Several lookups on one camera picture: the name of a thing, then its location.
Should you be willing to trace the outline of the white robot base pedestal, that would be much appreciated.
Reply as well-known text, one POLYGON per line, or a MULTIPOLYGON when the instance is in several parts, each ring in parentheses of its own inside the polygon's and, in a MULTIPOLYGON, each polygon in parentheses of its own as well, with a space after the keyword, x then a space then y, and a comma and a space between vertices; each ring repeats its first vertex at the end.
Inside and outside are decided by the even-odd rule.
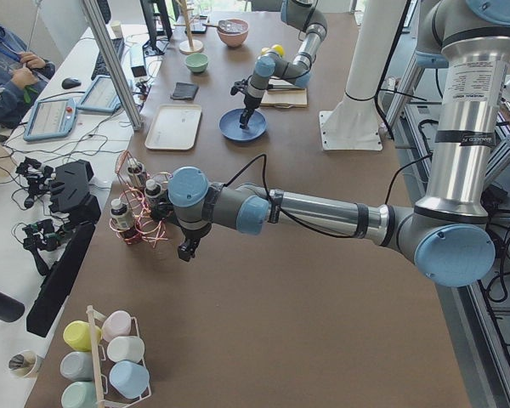
POLYGON ((387 71, 394 39, 402 32, 409 7, 406 0, 365 4, 343 99, 334 110, 320 113, 324 150, 380 151, 383 148, 377 93, 387 71))

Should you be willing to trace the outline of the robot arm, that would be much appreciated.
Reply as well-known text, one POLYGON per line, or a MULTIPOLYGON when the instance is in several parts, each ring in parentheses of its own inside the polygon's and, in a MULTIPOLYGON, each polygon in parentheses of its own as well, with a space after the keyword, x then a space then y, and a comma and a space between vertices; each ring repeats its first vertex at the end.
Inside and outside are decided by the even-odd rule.
POLYGON ((428 186, 414 207, 368 207, 254 184, 233 188, 181 167, 151 211, 182 230, 178 255, 193 258, 215 224, 256 235, 284 216, 322 235, 391 248, 442 286, 484 277, 495 248, 480 198, 510 59, 510 1, 424 3, 416 51, 443 57, 448 74, 428 186))
POLYGON ((260 106, 271 77, 288 82, 297 88, 308 86, 317 51, 326 38, 326 17, 312 1, 282 2, 280 19, 304 34, 302 44, 292 61, 284 59, 283 53, 276 47, 265 49, 258 56, 252 74, 247 79, 234 83, 231 93, 244 94, 245 107, 239 119, 242 129, 248 127, 253 113, 260 106))

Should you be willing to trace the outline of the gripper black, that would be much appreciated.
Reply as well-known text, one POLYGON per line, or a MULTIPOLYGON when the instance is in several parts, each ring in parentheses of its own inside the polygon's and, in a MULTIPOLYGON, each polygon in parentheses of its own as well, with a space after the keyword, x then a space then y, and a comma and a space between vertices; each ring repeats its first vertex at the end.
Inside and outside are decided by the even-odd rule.
POLYGON ((201 239, 212 228, 211 224, 206 221, 202 221, 202 226, 194 229, 188 229, 184 226, 184 222, 179 219, 179 213, 169 200, 167 190, 164 190, 164 194, 156 199, 155 205, 150 205, 150 217, 153 221, 173 224, 181 229, 184 234, 184 242, 178 246, 177 252, 178 257, 182 260, 191 260, 196 256, 196 248, 199 246, 201 239))
POLYGON ((230 94, 236 95, 241 93, 244 95, 244 106, 240 115, 240 128, 247 129, 248 123, 254 113, 254 111, 260 106, 263 96, 267 89, 267 83, 264 83, 261 88, 252 85, 250 78, 242 79, 234 82, 230 94))

